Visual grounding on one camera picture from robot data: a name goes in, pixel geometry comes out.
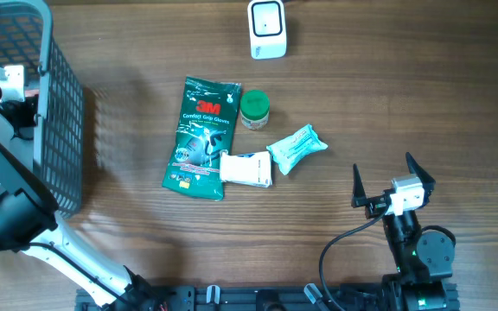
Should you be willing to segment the light blue tissue packet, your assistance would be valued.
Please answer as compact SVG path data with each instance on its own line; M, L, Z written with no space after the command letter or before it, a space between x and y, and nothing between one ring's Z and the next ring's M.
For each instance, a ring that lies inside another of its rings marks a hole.
M311 124L266 147L283 175L287 175L305 156L327 148Z

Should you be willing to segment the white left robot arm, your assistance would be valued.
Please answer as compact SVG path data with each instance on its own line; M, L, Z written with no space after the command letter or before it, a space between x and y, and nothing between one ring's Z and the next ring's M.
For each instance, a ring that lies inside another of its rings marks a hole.
M0 67L0 251L35 257L80 285L101 310L164 310L166 301L140 275L96 251L58 212L49 189L22 162L18 143L33 141L36 98L10 96L24 88L23 68Z

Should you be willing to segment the white blue packet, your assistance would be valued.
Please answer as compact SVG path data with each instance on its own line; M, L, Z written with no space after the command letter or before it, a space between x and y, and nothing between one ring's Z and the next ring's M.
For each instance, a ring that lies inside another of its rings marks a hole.
M268 151L243 155L220 153L220 180L254 187L270 187L271 154Z

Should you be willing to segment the green 3M gloves packet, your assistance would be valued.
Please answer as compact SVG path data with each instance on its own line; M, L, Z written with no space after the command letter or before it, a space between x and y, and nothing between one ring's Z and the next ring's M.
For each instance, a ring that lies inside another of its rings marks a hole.
M196 198L224 198L220 155L232 148L241 91L239 83L185 79L163 187Z

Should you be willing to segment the green lid jar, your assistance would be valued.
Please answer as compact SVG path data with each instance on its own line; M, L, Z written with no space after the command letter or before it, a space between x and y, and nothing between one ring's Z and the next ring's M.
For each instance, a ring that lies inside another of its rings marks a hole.
M241 123L250 130L263 128L269 120L270 100L265 92L251 90L240 101Z

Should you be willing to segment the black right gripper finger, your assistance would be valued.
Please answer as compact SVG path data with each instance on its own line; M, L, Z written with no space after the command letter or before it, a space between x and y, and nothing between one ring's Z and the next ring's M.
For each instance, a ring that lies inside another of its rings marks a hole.
M357 208L365 206L367 204L367 195L356 163L353 165L353 180L354 185L351 198L351 207Z
M435 179L418 164L410 152L405 153L405 159L410 173L415 174L420 179L425 193L431 194L436 185Z

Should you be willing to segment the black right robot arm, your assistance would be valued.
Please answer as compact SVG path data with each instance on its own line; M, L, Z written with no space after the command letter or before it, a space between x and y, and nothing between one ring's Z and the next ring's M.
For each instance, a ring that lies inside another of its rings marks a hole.
M453 276L455 235L439 225L423 227L417 210L427 206L435 179L405 155L409 174L392 179L393 186L374 197L366 195L359 169L353 166L351 206L365 209L367 219L380 221L397 272L385 275L378 290L379 310L450 310L456 287L444 281Z

